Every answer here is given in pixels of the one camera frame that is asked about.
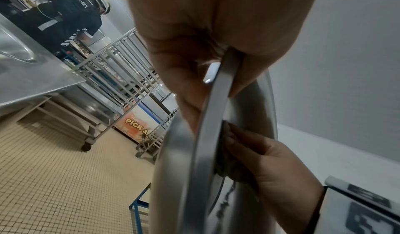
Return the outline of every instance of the caster wheel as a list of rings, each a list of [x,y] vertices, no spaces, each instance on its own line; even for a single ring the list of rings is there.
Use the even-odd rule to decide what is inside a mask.
[[[89,143],[85,143],[84,145],[82,145],[82,147],[80,148],[83,152],[87,152],[90,151],[92,149],[92,145]]]
[[[135,157],[140,158],[143,154],[144,154],[144,152],[137,152],[135,154]]]

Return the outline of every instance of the metal pot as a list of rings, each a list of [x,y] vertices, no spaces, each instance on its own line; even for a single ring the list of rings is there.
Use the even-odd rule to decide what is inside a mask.
[[[277,138],[268,72],[228,100],[242,60],[240,52],[228,49],[202,113],[196,138],[180,114],[172,121],[157,157],[151,186],[151,234],[275,232],[275,221],[249,187],[236,183],[233,189],[232,180],[214,174],[222,120]],[[223,210],[221,203],[225,199],[229,205]]]

